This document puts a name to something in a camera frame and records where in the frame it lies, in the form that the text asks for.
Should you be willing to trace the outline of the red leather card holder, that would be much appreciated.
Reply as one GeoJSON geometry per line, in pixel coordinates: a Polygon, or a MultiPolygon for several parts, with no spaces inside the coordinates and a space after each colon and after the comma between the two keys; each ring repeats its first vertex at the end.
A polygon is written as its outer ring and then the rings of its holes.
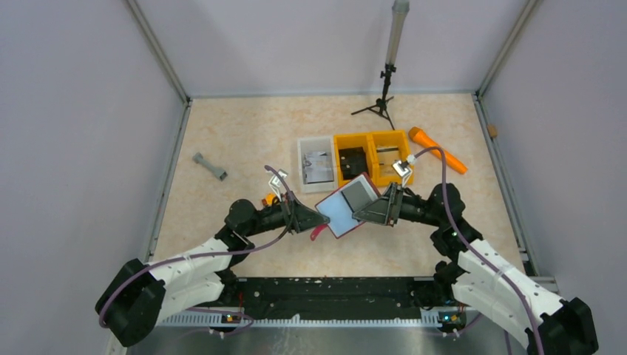
{"type": "Polygon", "coordinates": [[[310,234],[311,241],[315,241],[324,229],[328,229],[336,239],[351,233],[365,223],[354,218],[353,213],[363,209],[379,196],[379,190],[367,173],[361,173],[343,187],[333,191],[315,205],[318,213],[326,216],[329,221],[314,228],[310,234]]]}

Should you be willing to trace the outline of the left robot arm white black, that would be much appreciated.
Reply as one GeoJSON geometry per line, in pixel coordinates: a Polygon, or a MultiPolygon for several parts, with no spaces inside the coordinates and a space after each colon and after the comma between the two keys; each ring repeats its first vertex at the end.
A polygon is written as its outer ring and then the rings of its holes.
{"type": "Polygon", "coordinates": [[[161,261],[124,263],[95,304],[99,325],[129,347],[171,315],[206,302],[229,305],[237,296],[232,266],[286,234],[329,221],[296,198],[274,199],[261,209],[250,200],[236,200],[223,227],[200,245],[161,261]]]}

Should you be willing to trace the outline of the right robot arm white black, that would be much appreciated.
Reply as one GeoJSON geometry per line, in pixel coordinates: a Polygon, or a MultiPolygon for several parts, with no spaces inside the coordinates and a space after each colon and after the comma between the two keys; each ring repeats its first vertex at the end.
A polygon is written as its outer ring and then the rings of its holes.
{"type": "Polygon", "coordinates": [[[595,354],[599,343],[590,307],[547,290],[503,258],[464,219],[464,209],[452,183],[436,185],[427,199],[392,183],[353,217],[385,226],[399,220],[435,226],[430,239],[448,258],[436,268],[435,298],[475,309],[528,354],[595,354]]]}

